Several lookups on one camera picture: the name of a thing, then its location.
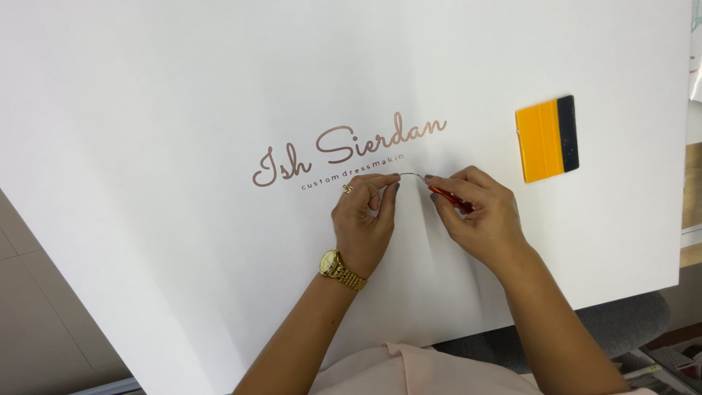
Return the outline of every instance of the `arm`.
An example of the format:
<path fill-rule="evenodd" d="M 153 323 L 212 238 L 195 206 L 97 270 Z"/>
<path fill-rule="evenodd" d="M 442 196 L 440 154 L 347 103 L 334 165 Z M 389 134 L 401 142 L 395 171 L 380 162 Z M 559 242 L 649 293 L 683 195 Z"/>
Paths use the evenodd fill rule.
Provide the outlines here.
<path fill-rule="evenodd" d="M 385 254 L 395 226 L 398 176 L 354 177 L 331 212 L 344 266 L 368 279 Z M 380 199 L 379 189 L 385 189 Z M 378 209 L 369 216 L 366 208 Z M 357 291 L 317 274 L 232 395 L 306 394 Z"/>
<path fill-rule="evenodd" d="M 512 191 L 473 166 L 449 179 L 427 181 L 475 207 L 462 219 L 445 197 L 432 195 L 451 238 L 490 268 L 505 289 L 539 389 L 545 395 L 629 391 L 524 238 Z"/>

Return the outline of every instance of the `hand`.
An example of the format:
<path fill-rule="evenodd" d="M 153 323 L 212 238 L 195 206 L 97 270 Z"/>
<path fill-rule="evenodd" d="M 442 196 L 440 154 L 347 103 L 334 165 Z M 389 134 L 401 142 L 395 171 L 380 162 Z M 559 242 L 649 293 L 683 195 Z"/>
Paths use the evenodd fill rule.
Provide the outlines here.
<path fill-rule="evenodd" d="M 448 179 L 425 178 L 473 204 L 475 211 L 462 219 L 448 199 L 431 195 L 451 239 L 493 272 L 509 265 L 515 254 L 533 251 L 522 233 L 515 195 L 484 171 L 469 166 Z"/>
<path fill-rule="evenodd" d="M 344 266 L 356 276 L 368 280 L 388 248 L 395 229 L 395 197 L 399 175 L 365 174 L 349 182 L 351 193 L 342 193 L 331 210 L 336 233 L 336 249 Z M 386 187 L 383 199 L 380 189 Z M 368 215 L 366 208 L 378 210 Z"/>

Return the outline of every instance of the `red handle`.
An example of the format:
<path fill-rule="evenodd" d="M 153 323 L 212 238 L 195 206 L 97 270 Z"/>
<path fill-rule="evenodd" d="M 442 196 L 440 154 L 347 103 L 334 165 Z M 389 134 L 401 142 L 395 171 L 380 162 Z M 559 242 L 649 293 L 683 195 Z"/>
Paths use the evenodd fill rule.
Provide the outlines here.
<path fill-rule="evenodd" d="M 470 214 L 475 211 L 475 209 L 473 209 L 473 205 L 471 205 L 469 202 L 461 202 L 461 199 L 458 199 L 456 196 L 453 196 L 452 194 L 446 192 L 441 188 L 434 188 L 433 186 L 429 186 L 429 190 L 441 194 L 446 199 L 448 199 L 449 202 L 451 202 L 451 204 L 453 204 L 455 208 L 463 210 L 463 212 L 465 212 L 466 214 Z"/>

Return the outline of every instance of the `person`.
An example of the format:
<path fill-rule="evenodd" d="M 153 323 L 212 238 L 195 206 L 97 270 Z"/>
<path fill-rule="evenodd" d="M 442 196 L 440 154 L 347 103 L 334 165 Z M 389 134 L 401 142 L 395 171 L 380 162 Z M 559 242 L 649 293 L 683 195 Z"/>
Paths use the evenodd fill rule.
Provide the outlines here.
<path fill-rule="evenodd" d="M 506 368 L 407 344 L 385 343 L 363 350 L 318 373 L 358 293 L 341 280 L 318 274 L 232 394 L 599 395 L 630 391 L 524 237 L 512 191 L 474 166 L 449 178 L 427 175 L 425 179 L 473 204 L 475 211 L 464 218 L 444 196 L 430 195 L 451 239 L 502 284 L 538 388 Z M 331 212 L 338 260 L 363 280 L 373 274 L 390 242 L 398 181 L 398 174 L 356 176 Z M 377 216 L 368 215 L 367 207 L 378 210 Z M 637 391 L 653 394 L 647 389 Z"/>

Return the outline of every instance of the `white board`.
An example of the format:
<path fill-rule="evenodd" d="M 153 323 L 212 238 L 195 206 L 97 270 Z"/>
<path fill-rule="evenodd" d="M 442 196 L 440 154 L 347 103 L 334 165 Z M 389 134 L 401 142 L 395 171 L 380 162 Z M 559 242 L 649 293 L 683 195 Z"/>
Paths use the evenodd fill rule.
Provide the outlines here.
<path fill-rule="evenodd" d="M 5 4 L 0 186 L 151 395 L 231 391 L 334 247 L 344 171 L 475 164 L 514 190 L 574 308 L 656 290 L 677 281 L 689 10 Z M 514 111 L 565 94 L 581 168 L 524 184 Z M 403 136 L 442 130 L 335 164 L 347 150 L 316 147 L 340 126 L 353 135 L 336 129 L 321 148 L 388 142 L 396 112 Z M 255 185 L 269 146 L 290 171 L 287 143 L 309 171 Z M 402 181 L 396 224 L 327 365 L 383 340 L 511 324 L 499 284 L 448 239 L 416 180 Z"/>

